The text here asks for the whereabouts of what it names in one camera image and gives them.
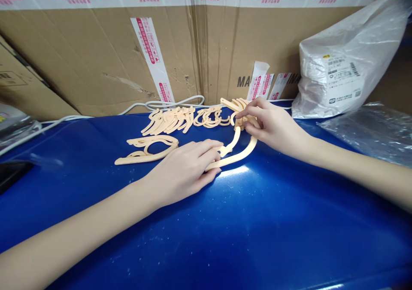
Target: black object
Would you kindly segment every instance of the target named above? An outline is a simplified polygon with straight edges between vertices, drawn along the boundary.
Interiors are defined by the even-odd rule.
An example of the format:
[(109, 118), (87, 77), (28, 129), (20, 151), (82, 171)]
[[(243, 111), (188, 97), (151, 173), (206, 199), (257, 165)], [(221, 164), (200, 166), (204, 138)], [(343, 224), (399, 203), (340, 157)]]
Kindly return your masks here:
[(33, 167), (33, 163), (8, 162), (0, 164), (0, 195), (2, 195), (8, 188), (14, 185), (20, 178), (22, 178)]

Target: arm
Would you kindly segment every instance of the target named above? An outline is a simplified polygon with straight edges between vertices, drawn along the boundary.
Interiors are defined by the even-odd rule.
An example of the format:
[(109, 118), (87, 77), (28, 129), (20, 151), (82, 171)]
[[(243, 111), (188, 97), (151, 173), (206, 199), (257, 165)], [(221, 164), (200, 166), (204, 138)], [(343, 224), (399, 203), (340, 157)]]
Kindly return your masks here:
[(148, 175), (84, 211), (0, 255), (2, 289), (44, 289), (100, 245), (155, 210), (178, 202), (212, 182), (219, 168), (203, 174), (220, 155), (218, 141), (186, 144)]
[(262, 129), (248, 133), (301, 161), (334, 171), (412, 212), (412, 169), (337, 147), (306, 133), (281, 107), (257, 98), (240, 112), (257, 117)]

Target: forearm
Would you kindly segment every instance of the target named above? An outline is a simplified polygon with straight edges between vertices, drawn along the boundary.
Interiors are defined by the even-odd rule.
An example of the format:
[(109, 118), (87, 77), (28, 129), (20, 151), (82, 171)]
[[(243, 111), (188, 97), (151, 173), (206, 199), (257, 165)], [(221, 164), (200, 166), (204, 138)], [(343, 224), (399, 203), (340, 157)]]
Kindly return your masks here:
[(313, 138), (303, 161), (345, 176), (412, 211), (412, 170)]
[(140, 182), (21, 242), (0, 255), (4, 289), (44, 289), (100, 245), (150, 215), (150, 186)]

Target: hand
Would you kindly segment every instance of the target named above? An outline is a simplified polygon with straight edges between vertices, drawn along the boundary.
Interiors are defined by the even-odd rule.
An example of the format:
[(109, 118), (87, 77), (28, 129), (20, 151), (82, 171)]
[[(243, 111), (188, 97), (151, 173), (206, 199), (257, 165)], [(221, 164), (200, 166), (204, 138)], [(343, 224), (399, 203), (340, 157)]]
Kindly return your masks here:
[(246, 115), (256, 117), (261, 126), (261, 129), (258, 129), (249, 122), (243, 123), (246, 131), (258, 140), (285, 155), (300, 160), (309, 153), (313, 137), (281, 107), (258, 97), (237, 114), (236, 118), (240, 119)]
[(219, 141), (205, 140), (176, 148), (139, 183), (148, 188), (158, 208), (183, 200), (211, 183), (220, 173), (220, 168), (206, 174), (204, 171), (210, 163), (220, 160), (214, 148), (222, 145)]

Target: blue tabletop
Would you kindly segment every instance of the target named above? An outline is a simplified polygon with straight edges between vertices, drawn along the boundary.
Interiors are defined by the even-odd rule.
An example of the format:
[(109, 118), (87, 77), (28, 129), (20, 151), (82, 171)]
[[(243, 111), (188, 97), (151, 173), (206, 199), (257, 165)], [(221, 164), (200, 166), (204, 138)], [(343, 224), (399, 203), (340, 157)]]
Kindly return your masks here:
[[(158, 162), (114, 165), (138, 150), (126, 140), (141, 137), (147, 116), (66, 122), (2, 158), (36, 166), (0, 195), (0, 252), (147, 174)], [(298, 123), (350, 149), (315, 120)], [(233, 134), (231, 126), (192, 126), (171, 135), (181, 146), (228, 144)], [(233, 153), (249, 139), (242, 132)], [(106, 242), (49, 289), (378, 289), (411, 281), (411, 260), (408, 214), (258, 142), (200, 193)]]

